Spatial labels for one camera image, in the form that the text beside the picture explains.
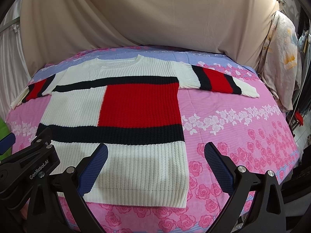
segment knit sweater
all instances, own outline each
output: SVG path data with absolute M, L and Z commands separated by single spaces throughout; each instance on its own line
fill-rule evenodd
M 52 130 L 61 160 L 53 173 L 76 166 L 98 143 L 107 145 L 108 160 L 86 201 L 184 208 L 189 173 L 178 89 L 259 97 L 227 74 L 138 55 L 69 67 L 28 86 L 18 101 L 52 95 L 37 134 Z

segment red stripe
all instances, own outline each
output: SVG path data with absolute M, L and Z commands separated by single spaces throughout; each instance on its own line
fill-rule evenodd
M 178 86 L 178 83 L 108 85 L 98 126 L 148 128 L 181 124 Z
M 233 93 L 233 89 L 223 73 L 208 68 L 203 68 L 203 71 L 210 80 L 212 91 L 228 94 Z
M 40 92 L 45 82 L 46 82 L 46 79 L 36 82 L 32 91 L 27 95 L 26 101 L 37 98 L 37 95 Z

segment beige curtain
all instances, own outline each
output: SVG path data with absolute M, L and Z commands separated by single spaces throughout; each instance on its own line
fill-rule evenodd
M 79 51 L 165 45 L 225 53 L 256 68 L 276 0 L 22 0 L 31 75 Z

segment blue textured pad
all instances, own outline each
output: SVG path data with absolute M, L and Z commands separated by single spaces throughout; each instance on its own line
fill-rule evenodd
M 0 156 L 3 155 L 12 145 L 15 144 L 15 135 L 13 133 L 8 134 L 6 137 L 0 140 Z
M 234 192 L 234 177 L 231 175 L 229 169 L 215 152 L 213 147 L 208 143 L 205 145 L 204 155 L 220 185 L 220 188 L 224 193 L 231 196 Z
M 105 144 L 103 144 L 80 175 L 78 192 L 81 197 L 91 191 L 107 158 L 108 148 Z

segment bed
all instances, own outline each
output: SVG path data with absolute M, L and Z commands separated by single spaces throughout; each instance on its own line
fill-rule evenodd
M 138 54 L 163 60 L 183 61 L 214 69 L 246 81 L 256 87 L 259 98 L 206 92 L 195 89 L 178 91 L 189 166 L 189 190 L 185 209 L 168 207 L 130 207 L 88 203 L 89 208 L 107 233 L 131 232 L 205 232 L 224 207 L 229 196 L 222 192 L 204 158 L 204 145 L 213 142 L 222 155 L 249 171 L 273 170 L 278 182 L 287 176 L 299 158 L 295 141 L 272 95 L 256 73 L 223 54 L 189 51 L 163 46 L 136 46 L 83 51 L 59 63 L 47 64 L 29 84 L 86 60 L 122 59 Z M 51 96 L 32 99 L 6 118 L 16 136 L 13 152 L 35 138 L 40 119 Z M 249 193 L 241 212 L 248 212 L 253 199 Z M 64 213 L 71 227 L 77 224 L 63 197 Z

